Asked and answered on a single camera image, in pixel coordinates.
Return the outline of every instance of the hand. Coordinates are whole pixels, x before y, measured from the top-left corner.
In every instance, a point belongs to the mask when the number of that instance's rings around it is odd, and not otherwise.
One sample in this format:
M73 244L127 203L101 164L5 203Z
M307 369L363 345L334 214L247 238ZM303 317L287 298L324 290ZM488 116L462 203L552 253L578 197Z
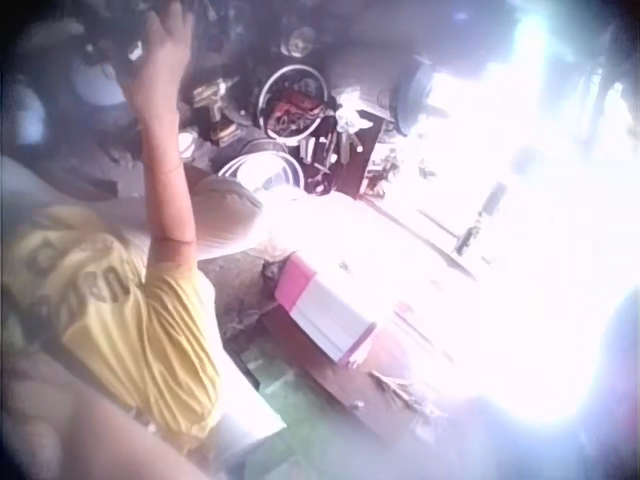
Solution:
M120 80L129 106L143 127L174 119L178 90L191 56L193 15L172 0L162 21L147 18L145 52L131 78Z

